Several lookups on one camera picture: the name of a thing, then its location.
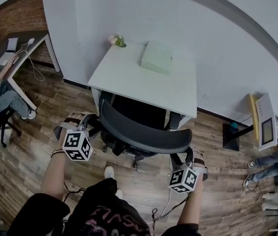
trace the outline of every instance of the standing person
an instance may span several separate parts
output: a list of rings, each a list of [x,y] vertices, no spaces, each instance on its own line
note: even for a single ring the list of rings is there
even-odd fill
[[[82,113],[72,113],[68,117],[69,124],[77,126],[83,117]],[[102,182],[85,190],[63,230],[62,219],[70,212],[62,202],[67,158],[62,150],[65,135],[66,130],[62,129],[40,193],[29,198],[7,235],[41,236],[53,231],[55,236],[150,236],[149,227],[139,213],[122,200],[122,191],[117,188],[111,166],[105,168]],[[195,191],[186,201],[178,224],[169,228],[163,236],[200,236],[197,231],[203,189],[201,180],[202,174],[199,175]]]
[[[259,157],[256,158],[255,160],[250,161],[248,163],[248,168],[253,168],[257,166],[266,166],[270,164],[272,164],[272,166],[264,170],[261,170],[257,173],[248,175],[243,182],[243,187],[247,187],[252,182],[259,182],[260,180],[266,177],[278,176],[278,152],[276,152],[273,155]]]
[[[13,90],[11,85],[6,80],[3,80],[15,58],[16,56],[11,57],[7,65],[0,72],[0,112],[10,106],[21,115],[22,119],[34,119],[36,116],[35,111],[30,110],[19,94]]]

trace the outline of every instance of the blue jeans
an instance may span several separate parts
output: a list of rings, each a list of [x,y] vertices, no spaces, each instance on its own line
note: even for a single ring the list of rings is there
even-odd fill
[[[278,152],[273,155],[267,155],[263,157],[256,158],[254,160],[255,166],[265,166],[273,164],[272,166],[259,171],[257,173],[251,174],[250,181],[259,182],[266,177],[278,176]]]
[[[11,107],[22,117],[30,114],[30,109],[8,81],[0,82],[0,112]]]

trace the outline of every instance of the bracelet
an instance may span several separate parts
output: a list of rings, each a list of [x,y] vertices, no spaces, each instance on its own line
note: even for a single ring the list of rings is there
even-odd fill
[[[51,158],[52,158],[53,155],[58,154],[58,153],[65,153],[65,152],[62,149],[55,150],[55,151],[53,151],[53,153],[51,155]]]

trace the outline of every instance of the white desk with metal legs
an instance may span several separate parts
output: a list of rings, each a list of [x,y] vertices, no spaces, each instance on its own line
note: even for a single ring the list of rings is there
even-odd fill
[[[192,60],[175,55],[170,75],[139,66],[145,45],[112,46],[88,85],[96,106],[101,91],[111,92],[184,115],[179,127],[197,116],[196,70]]]
[[[33,44],[29,45],[26,52],[21,52],[18,54],[18,60],[12,65],[12,67],[7,72],[5,79],[11,84],[14,90],[23,98],[23,100],[34,110],[36,110],[36,106],[32,101],[25,95],[25,93],[21,90],[21,88],[14,81],[13,76],[18,71],[20,66],[25,62],[25,60],[30,56],[30,54],[43,42],[45,41],[49,54],[51,56],[51,60],[57,72],[60,71],[52,43],[50,40],[50,36],[47,30],[35,30],[35,31],[22,31],[22,32],[12,32],[8,34],[1,42],[0,42],[0,56],[3,55],[7,48],[7,43],[9,38],[18,37],[18,45],[17,50],[21,48],[21,45],[28,43],[29,39],[34,38]]]

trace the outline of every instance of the black t-shirt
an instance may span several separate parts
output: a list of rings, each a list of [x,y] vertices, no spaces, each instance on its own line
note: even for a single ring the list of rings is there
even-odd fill
[[[151,235],[148,225],[126,201],[116,196],[89,198],[82,196],[63,231],[62,218],[70,212],[68,205],[49,195],[35,194],[18,213],[8,235],[43,236],[51,231],[63,236]],[[177,225],[162,236],[201,236],[197,230],[197,224]]]

